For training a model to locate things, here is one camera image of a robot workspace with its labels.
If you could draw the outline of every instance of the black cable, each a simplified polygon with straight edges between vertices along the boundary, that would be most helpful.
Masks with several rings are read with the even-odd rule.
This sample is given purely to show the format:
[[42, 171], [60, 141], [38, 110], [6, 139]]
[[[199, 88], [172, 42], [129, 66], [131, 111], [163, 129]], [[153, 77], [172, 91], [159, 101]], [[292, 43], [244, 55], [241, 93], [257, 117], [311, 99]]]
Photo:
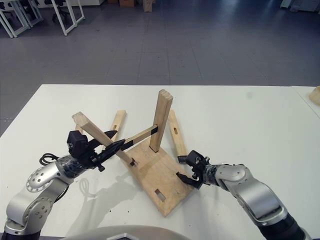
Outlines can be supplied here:
[[[39, 159], [39, 163], [43, 166], [47, 166], [50, 163], [53, 163], [54, 161], [58, 160], [59, 157], [52, 154], [52, 153], [45, 153], [42, 155], [42, 157], [40, 157]], [[56, 198], [56, 200], [54, 201], [55, 203], [58, 202], [60, 199], [62, 199], [62, 197], [67, 193], [69, 189], [69, 186], [67, 186], [65, 188], [65, 190]]]
[[40, 157], [39, 159], [39, 163], [43, 166], [47, 166], [48, 164], [58, 160], [59, 157], [57, 157], [56, 155], [53, 155], [52, 153], [45, 153], [42, 155], [42, 157]]

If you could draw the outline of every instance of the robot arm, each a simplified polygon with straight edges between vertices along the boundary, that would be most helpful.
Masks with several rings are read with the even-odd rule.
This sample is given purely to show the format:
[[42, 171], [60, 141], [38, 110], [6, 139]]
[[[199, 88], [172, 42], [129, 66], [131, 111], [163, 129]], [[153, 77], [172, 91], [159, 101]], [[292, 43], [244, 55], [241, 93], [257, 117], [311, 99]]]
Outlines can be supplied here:
[[198, 189], [202, 184], [215, 185], [230, 192], [267, 240], [311, 240], [277, 195], [255, 179], [246, 166], [211, 165], [208, 157], [196, 151], [191, 151], [184, 160], [194, 172], [193, 179], [177, 173], [184, 183]]
[[[112, 138], [116, 132], [108, 131], [105, 134]], [[40, 162], [47, 165], [34, 171], [22, 190], [9, 202], [2, 240], [39, 239], [54, 203], [63, 197], [74, 178], [96, 167], [102, 172], [105, 168], [101, 163], [112, 157], [124, 142], [124, 139], [116, 141], [97, 154], [95, 148], [101, 145], [97, 140], [88, 142], [87, 137], [79, 131], [71, 131], [67, 140], [70, 155], [49, 162], [44, 157], [54, 159], [55, 156], [46, 153]]]

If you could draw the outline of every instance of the white table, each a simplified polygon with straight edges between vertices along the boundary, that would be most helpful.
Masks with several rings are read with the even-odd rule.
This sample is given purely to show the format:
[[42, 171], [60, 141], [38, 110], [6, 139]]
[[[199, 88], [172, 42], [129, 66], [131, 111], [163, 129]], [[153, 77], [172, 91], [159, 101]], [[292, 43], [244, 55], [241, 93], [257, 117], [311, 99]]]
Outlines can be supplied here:
[[320, 118], [320, 106], [316, 105], [309, 98], [309, 94], [314, 90], [314, 87], [308, 86], [293, 86], [293, 89], [300, 95], [300, 97], [309, 105], [309, 107], [317, 114]]
[[[67, 154], [72, 114], [82, 111], [108, 130], [116, 111], [125, 109], [120, 137], [129, 137], [152, 125], [161, 88], [174, 96], [188, 150], [210, 156], [213, 164], [245, 164], [311, 237], [320, 237], [320, 118], [292, 87], [263, 86], [42, 85], [0, 138], [0, 226], [9, 200], [40, 167], [39, 157]], [[169, 129], [161, 146], [174, 156]], [[263, 239], [231, 194], [218, 187], [195, 190], [164, 218], [118, 157], [104, 166], [70, 186], [54, 205], [44, 236], [128, 224], [163, 227], [193, 240]]]
[[[37, 7], [37, 4], [34, 2], [34, 0], [28, 0], [29, 4], [31, 6], [31, 9], [33, 11], [33, 14], [35, 16], [35, 19], [32, 21], [29, 20], [27, 14], [25, 12], [25, 9], [23, 8], [23, 6], [21, 5], [19, 0], [0, 0], [0, 2], [11, 3], [15, 14], [17, 15], [20, 23], [22, 24], [22, 27], [20, 27], [17, 30], [14, 30], [12, 28], [12, 26], [10, 25], [9, 21], [7, 20], [6, 16], [0, 10], [0, 23], [3, 25], [4, 29], [6, 30], [6, 32], [8, 33], [10, 38], [13, 38], [13, 37], [17, 38], [18, 35], [23, 33], [25, 30], [32, 28], [36, 23], [44, 20], [40, 14], [40, 11]], [[55, 14], [57, 15], [57, 18], [58, 18], [59, 24], [61, 26], [61, 29], [63, 31], [63, 34], [65, 36], [67, 36], [71, 30], [76, 28], [78, 26], [79, 22], [81, 22], [82, 20], [85, 19], [84, 11], [82, 9], [80, 0], [77, 0], [78, 6], [80, 8], [80, 13], [81, 13], [81, 16], [78, 19], [76, 19], [76, 17], [75, 17], [75, 13], [72, 9], [70, 0], [65, 0], [66, 6], [68, 8], [68, 11], [70, 13], [70, 17], [72, 20], [72, 25], [66, 29], [65, 25], [61, 19], [61, 16], [59, 14], [59, 10], [57, 8], [57, 4], [56, 4], [55, 0], [51, 0], [51, 2], [52, 2], [52, 6], [54, 8]]]
[[76, 28], [76, 27], [78, 26], [78, 23], [79, 23], [79, 22], [81, 22], [82, 20], [85, 19], [84, 11], [83, 11], [83, 9], [82, 9], [80, 0], [77, 0], [78, 5], [79, 5], [79, 8], [80, 8], [80, 12], [81, 12], [81, 17], [79, 17], [78, 19], [76, 19], [76, 17], [75, 17], [75, 13], [74, 13], [74, 11], [73, 11], [73, 9], [72, 9], [70, 0], [65, 0], [66, 6], [67, 6], [67, 8], [68, 8], [68, 11], [69, 11], [69, 13], [70, 13], [70, 17], [71, 17], [71, 20], [72, 20], [72, 25], [66, 29], [64, 23], [62, 22], [62, 19], [61, 19], [61, 16], [60, 16], [60, 14], [59, 14], [59, 10], [58, 10], [58, 7], [57, 7], [57, 4], [56, 4], [55, 0], [51, 0], [51, 2], [52, 2], [52, 5], [53, 5], [55, 14], [56, 14], [56, 16], [58, 17], [58, 20], [59, 20], [60, 26], [61, 26], [61, 28], [62, 28], [63, 34], [64, 34], [65, 36], [67, 36], [68, 33], [69, 33], [71, 30], [73, 30], [74, 28]]
[[10, 3], [12, 5], [14, 13], [16, 14], [17, 18], [21, 23], [21, 27], [19, 27], [17, 30], [14, 30], [10, 25], [9, 21], [7, 20], [5, 14], [0, 10], [0, 23], [2, 24], [10, 38], [17, 38], [19, 34], [23, 33], [25, 30], [30, 29], [32, 27], [28, 24], [28, 18], [26, 17], [27, 14], [24, 8], [21, 6], [19, 0], [0, 0], [0, 2]]

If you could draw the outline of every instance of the wooden plank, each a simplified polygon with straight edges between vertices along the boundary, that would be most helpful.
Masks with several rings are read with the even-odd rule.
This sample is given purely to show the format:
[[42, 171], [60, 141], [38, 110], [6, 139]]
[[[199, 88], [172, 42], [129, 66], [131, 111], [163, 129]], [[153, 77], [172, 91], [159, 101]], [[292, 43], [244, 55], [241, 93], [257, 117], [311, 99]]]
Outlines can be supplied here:
[[153, 120], [153, 125], [158, 126], [158, 132], [156, 134], [153, 134], [150, 139], [150, 148], [155, 152], [158, 152], [160, 148], [172, 100], [173, 97], [169, 92], [164, 89], [159, 91]]
[[111, 138], [112, 141], [117, 140], [118, 134], [119, 134], [121, 127], [124, 123], [126, 115], [127, 115], [127, 113], [125, 110], [118, 110], [116, 112], [110, 130], [116, 130], [118, 132]]
[[121, 149], [126, 150], [126, 149], [132, 147], [133, 145], [141, 142], [143, 139], [150, 137], [152, 134], [155, 134], [157, 131], [158, 131], [158, 126], [153, 125], [153, 126], [147, 128], [146, 130], [139, 132], [138, 134], [125, 140]]
[[170, 110], [168, 123], [170, 127], [171, 137], [174, 143], [174, 148], [177, 156], [186, 156], [188, 155], [184, 139], [182, 137], [178, 121], [176, 118], [175, 111]]
[[176, 161], [161, 147], [154, 152], [148, 145], [149, 140], [146, 139], [127, 151], [135, 165], [126, 166], [165, 217], [194, 188], [177, 177], [177, 172], [186, 172]]
[[143, 0], [143, 10], [146, 13], [151, 13], [152, 12], [152, 3], [153, 0]]
[[[104, 146], [108, 146], [113, 141], [105, 135], [89, 118], [87, 118], [82, 112], [78, 112], [72, 116], [74, 122], [79, 125], [84, 131], [90, 134], [93, 138], [99, 141]], [[119, 150], [116, 155], [124, 160], [127, 164], [132, 163], [132, 159], [123, 151]]]
[[309, 95], [309, 99], [320, 106], [320, 86], [317, 86]]
[[75, 129], [74, 130], [78, 130], [81, 134], [84, 134], [84, 130], [81, 127], [79, 127], [78, 124], [75, 125]]

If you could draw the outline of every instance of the mortise slot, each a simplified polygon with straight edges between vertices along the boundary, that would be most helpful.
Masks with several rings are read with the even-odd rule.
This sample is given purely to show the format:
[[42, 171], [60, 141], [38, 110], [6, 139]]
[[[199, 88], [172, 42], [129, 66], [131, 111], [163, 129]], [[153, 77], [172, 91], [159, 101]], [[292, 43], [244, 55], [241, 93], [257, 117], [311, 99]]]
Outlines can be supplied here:
[[156, 189], [154, 192], [162, 202], [166, 200], [166, 197], [159, 191], [159, 189]]
[[135, 161], [135, 159], [132, 157], [132, 162], [130, 163], [131, 166], [138, 166], [138, 163]]

